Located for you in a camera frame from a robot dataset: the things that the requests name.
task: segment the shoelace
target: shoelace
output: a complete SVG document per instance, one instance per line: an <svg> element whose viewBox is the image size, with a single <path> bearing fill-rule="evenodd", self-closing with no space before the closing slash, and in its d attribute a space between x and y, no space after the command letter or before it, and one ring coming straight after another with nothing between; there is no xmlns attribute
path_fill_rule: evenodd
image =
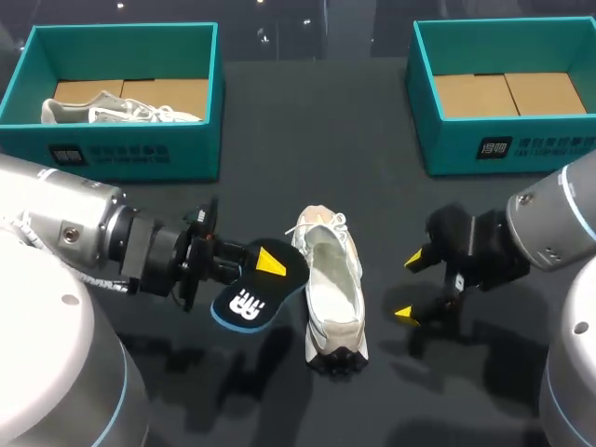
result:
<svg viewBox="0 0 596 447"><path fill-rule="evenodd" d="M155 108L151 105L143 104L142 102L135 100L125 100L124 104L127 107L127 114L132 115L135 118L139 117L141 114L144 114L147 115L152 123L173 123L175 121L175 118L172 115L174 110L167 105L162 105L161 107Z"/></svg>
<svg viewBox="0 0 596 447"><path fill-rule="evenodd" d="M333 215L332 219L329 221L329 223L324 223L322 221L322 219L320 218L320 216L317 216L317 222L305 222L305 223L298 223L296 226L294 226L293 228L290 228L288 231L286 231L286 235L295 232L298 228L303 228L303 227L313 227L313 226L324 226L326 228L328 228L329 230L331 230L339 239L339 241L342 243L342 245L344 246L345 249L345 244L347 243L347 225L345 224L347 222L345 216L343 213L338 212L337 214Z"/></svg>

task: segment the black table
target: black table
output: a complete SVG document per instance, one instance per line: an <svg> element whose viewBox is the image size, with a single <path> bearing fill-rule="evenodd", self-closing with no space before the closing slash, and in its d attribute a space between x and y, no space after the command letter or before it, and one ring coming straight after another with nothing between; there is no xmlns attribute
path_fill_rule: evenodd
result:
<svg viewBox="0 0 596 447"><path fill-rule="evenodd" d="M392 315L441 283L440 268L413 276L402 267L425 241L431 211L453 200L473 212L504 207L536 177L429 179L403 60L225 69L221 180L127 185L129 199L179 218L217 192L219 232L243 241L283 237L309 204L343 212L364 270L370 364L347 382L306 368L302 295L269 330L246 336L211 319L215 284L199 287L190 315L147 295L99 294L152 401L148 447L546 445L537 392L579 266L473 293L464 342Z"/></svg>

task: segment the cardboard box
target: cardboard box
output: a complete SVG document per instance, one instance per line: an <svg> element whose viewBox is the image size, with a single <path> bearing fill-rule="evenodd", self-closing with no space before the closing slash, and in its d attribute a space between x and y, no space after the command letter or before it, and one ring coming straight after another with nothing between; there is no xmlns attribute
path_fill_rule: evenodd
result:
<svg viewBox="0 0 596 447"><path fill-rule="evenodd" d="M596 21L418 21L406 72L431 175L542 172L596 147Z"/></svg>
<svg viewBox="0 0 596 447"><path fill-rule="evenodd" d="M102 90L202 121L40 124L45 99L85 103ZM0 105L0 146L104 182L213 181L223 94L216 23L35 26Z"/></svg>

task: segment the shoe insole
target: shoe insole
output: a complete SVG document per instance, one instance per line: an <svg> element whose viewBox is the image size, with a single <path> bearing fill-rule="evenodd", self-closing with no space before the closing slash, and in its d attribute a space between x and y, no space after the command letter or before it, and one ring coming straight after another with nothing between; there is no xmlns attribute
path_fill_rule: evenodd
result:
<svg viewBox="0 0 596 447"><path fill-rule="evenodd" d="M253 247L263 247L286 267L286 276L260 270L243 272L211 304L211 315L225 328L244 333L262 331L278 314L281 305L308 281L310 272L303 255L292 245L277 239L257 239Z"/></svg>
<svg viewBox="0 0 596 447"><path fill-rule="evenodd" d="M356 319L354 306L337 283L316 268L310 271L310 306L321 321L347 323Z"/></svg>

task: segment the white sneaker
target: white sneaker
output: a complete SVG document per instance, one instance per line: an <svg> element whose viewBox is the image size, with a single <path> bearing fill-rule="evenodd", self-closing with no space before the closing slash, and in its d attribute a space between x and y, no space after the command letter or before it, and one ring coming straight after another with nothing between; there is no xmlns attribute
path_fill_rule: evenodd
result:
<svg viewBox="0 0 596 447"><path fill-rule="evenodd" d="M324 206L307 207L291 244L310 267L306 285L308 325L306 362L324 373L360 371L368 363L364 335L362 267L344 214Z"/></svg>
<svg viewBox="0 0 596 447"><path fill-rule="evenodd" d="M67 104L45 100L41 107L42 124L63 123L156 123L196 122L200 118L174 112L163 105L155 108L135 100L124 100L107 91L86 104Z"/></svg>

